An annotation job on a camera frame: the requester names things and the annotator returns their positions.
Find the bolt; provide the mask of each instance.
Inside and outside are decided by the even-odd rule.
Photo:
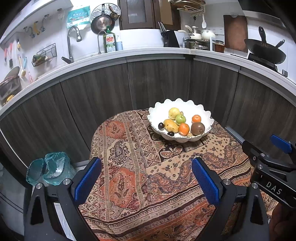
[[[63,180],[63,184],[64,185],[68,185],[71,182],[71,179],[66,178],[65,180]]]
[[[223,182],[225,185],[230,185],[230,183],[231,183],[231,181],[229,179],[224,179]]]
[[[252,183],[252,187],[257,189],[258,188],[258,184],[257,183]]]
[[[37,183],[37,184],[36,184],[36,188],[37,188],[37,189],[42,188],[42,183]]]

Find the orange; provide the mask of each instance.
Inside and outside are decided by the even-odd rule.
[[[187,136],[187,134],[189,133],[189,126],[186,123],[180,124],[179,133],[183,136]]]
[[[202,118],[199,115],[192,116],[192,122],[201,122]]]

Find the white shelf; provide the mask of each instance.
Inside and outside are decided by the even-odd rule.
[[[73,5],[70,0],[30,1],[7,27],[0,39],[1,47],[4,47],[6,42],[13,36],[14,33],[24,32],[24,27],[33,26],[35,21],[42,21],[46,14],[52,15],[55,14],[59,8],[66,9],[72,6]]]

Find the paisley tablecloth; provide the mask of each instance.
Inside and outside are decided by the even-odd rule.
[[[198,185],[191,160],[202,157],[219,176],[249,184],[252,168],[241,145],[214,122],[197,142],[167,141],[154,133],[148,110],[127,111],[96,130],[91,156],[103,169],[79,209],[100,240],[193,240],[214,211]],[[276,202],[263,193],[268,214]],[[227,228],[238,210],[234,205]]]

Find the bowl rim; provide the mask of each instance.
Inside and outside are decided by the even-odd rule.
[[[176,100],[181,100],[181,101],[184,102],[184,103],[187,103],[187,102],[189,102],[189,101],[193,102],[193,100],[183,101],[181,98],[177,98]],[[150,109],[154,109],[154,108],[155,108],[155,105],[154,105],[154,107],[149,107],[149,108],[148,108],[149,114],[147,115],[147,119],[149,120],[150,125],[151,125],[151,127],[153,128],[153,131],[156,130],[156,131],[158,131],[159,133],[163,133],[163,134],[166,134],[166,135],[167,135],[167,134],[168,134],[167,132],[165,132],[165,131],[161,131],[161,130],[159,130],[158,128],[156,128],[156,127],[152,124],[152,122],[151,122],[151,120],[150,120],[150,118],[149,118],[149,116],[150,116]],[[198,137],[200,137],[200,136],[202,137],[202,136],[204,136],[205,134],[207,134],[207,133],[210,132],[210,130],[211,130],[212,127],[213,127],[213,123],[214,123],[214,119],[211,118],[211,112],[210,112],[209,110],[205,110],[205,109],[204,109],[204,106],[203,106],[202,104],[198,104],[198,105],[194,104],[194,105],[195,105],[195,106],[201,105],[202,108],[203,108],[203,110],[204,110],[205,112],[209,112],[209,113],[210,113],[210,120],[212,120],[212,121],[211,121],[211,124],[210,124],[210,128],[209,128],[209,130],[208,130],[208,131],[205,131],[204,133],[202,133],[202,134],[200,134],[200,135],[197,135],[197,136],[192,136],[192,137],[187,137],[187,136],[175,137],[175,136],[172,136],[172,138],[176,138],[176,139],[186,138],[186,139],[190,140],[190,139],[198,138]]]

